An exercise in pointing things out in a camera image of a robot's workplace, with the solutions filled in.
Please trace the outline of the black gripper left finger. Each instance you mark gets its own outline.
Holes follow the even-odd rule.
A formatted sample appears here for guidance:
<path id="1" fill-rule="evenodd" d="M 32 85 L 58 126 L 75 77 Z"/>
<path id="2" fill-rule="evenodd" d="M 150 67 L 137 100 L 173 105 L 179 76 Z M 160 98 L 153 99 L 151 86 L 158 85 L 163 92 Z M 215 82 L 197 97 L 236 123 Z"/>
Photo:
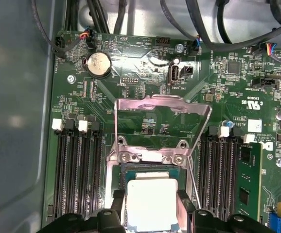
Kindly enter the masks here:
<path id="1" fill-rule="evenodd" d="M 87 220 L 79 214 L 65 214 L 41 230 L 41 233 L 124 233 L 121 213 L 125 197 L 124 190 L 116 190 L 110 209 L 102 209 Z"/>

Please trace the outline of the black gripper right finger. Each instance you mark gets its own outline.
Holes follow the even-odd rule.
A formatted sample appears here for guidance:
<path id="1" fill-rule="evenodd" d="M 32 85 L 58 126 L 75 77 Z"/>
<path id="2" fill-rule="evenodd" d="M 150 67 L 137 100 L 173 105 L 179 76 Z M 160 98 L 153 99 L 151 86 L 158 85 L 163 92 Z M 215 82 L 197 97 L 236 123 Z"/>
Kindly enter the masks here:
<path id="1" fill-rule="evenodd" d="M 268 228 L 252 218 L 235 214 L 222 221 L 211 212 L 196 209 L 186 191 L 178 191 L 178 224 L 184 233 L 267 233 Z"/>

